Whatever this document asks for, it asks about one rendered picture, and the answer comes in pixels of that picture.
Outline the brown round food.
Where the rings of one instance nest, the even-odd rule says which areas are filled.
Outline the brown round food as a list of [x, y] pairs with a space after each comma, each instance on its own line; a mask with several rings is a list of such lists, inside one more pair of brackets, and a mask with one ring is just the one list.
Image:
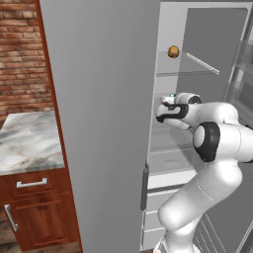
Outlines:
[[171, 45], [167, 52], [169, 57], [177, 58], [180, 54], [180, 50], [176, 45]]

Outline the glass fridge shelf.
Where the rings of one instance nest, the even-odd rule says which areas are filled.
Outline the glass fridge shelf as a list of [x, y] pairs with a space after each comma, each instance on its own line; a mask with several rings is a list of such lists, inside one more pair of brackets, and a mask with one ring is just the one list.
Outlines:
[[202, 74], [215, 74], [219, 75], [219, 71], [213, 71], [213, 70], [208, 70], [208, 71], [191, 71], [191, 72], [172, 72], [172, 73], [157, 73], [156, 77], [167, 77], [167, 76], [182, 76], [182, 75], [202, 75]]

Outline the red-brown wooden drawer front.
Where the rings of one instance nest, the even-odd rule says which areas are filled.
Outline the red-brown wooden drawer front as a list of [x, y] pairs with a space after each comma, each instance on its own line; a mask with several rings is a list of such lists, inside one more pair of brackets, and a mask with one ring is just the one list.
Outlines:
[[61, 192], [57, 173], [53, 170], [10, 174], [0, 177], [1, 202]]

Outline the grey fridge door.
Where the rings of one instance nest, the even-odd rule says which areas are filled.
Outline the grey fridge door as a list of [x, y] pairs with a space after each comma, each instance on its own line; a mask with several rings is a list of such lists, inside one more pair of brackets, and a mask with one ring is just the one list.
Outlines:
[[[224, 100], [253, 128], [253, 7], [234, 60]], [[243, 182], [224, 202], [204, 214], [195, 242], [201, 253], [253, 253], [253, 163], [240, 163]]]

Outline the red-brown wooden cupboard door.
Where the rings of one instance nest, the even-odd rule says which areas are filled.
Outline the red-brown wooden cupboard door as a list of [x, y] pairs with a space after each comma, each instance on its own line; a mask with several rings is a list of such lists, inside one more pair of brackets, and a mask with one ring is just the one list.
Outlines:
[[22, 251], [78, 240], [68, 194], [4, 203], [3, 210], [6, 204], [14, 208], [19, 229], [13, 231]]

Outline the grey fridge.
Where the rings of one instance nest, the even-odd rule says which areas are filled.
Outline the grey fridge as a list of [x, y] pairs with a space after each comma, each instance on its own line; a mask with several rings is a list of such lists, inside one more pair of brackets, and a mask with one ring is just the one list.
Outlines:
[[188, 131], [157, 122], [159, 100], [231, 104], [252, 0], [40, 1], [83, 253], [140, 253], [145, 162], [149, 177], [205, 166]]

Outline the red-brown wooden side panel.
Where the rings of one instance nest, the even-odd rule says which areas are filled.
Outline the red-brown wooden side panel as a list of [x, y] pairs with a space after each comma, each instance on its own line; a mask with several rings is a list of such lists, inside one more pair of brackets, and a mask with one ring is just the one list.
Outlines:
[[34, 2], [35, 2], [35, 6], [36, 6], [36, 12], [37, 12], [40, 34], [41, 34], [41, 39], [42, 39], [42, 50], [43, 50], [43, 54], [44, 54], [45, 68], [46, 68], [47, 76], [48, 76], [48, 84], [49, 84], [49, 88], [51, 91], [51, 99], [53, 102], [53, 108], [54, 108], [54, 112], [55, 112], [55, 116], [56, 116], [56, 125], [57, 125], [59, 140], [60, 140], [61, 151], [62, 151], [62, 155], [63, 155], [63, 162], [64, 162], [63, 168], [65, 171], [65, 174], [67, 175], [68, 185], [69, 185], [69, 189], [70, 189], [70, 198], [71, 198], [71, 204], [72, 204], [72, 209], [73, 209], [72, 218], [74, 219], [74, 223], [73, 223], [74, 230], [78, 233], [78, 243], [79, 243], [80, 253], [83, 253], [81, 236], [80, 236], [80, 229], [79, 229], [78, 220], [77, 220], [77, 213], [76, 213], [75, 202], [74, 202], [74, 198], [73, 198], [71, 178], [70, 178], [70, 174], [69, 174], [68, 161], [67, 161], [67, 156], [66, 156], [65, 143], [64, 143], [63, 132], [62, 132], [62, 127], [61, 127], [61, 120], [59, 117], [59, 109], [58, 109], [58, 105], [57, 105], [57, 98], [56, 98], [56, 94], [55, 94], [51, 64], [50, 64], [50, 59], [49, 59], [49, 54], [48, 54], [48, 47], [47, 47], [43, 18], [42, 18], [41, 1], [34, 0]]

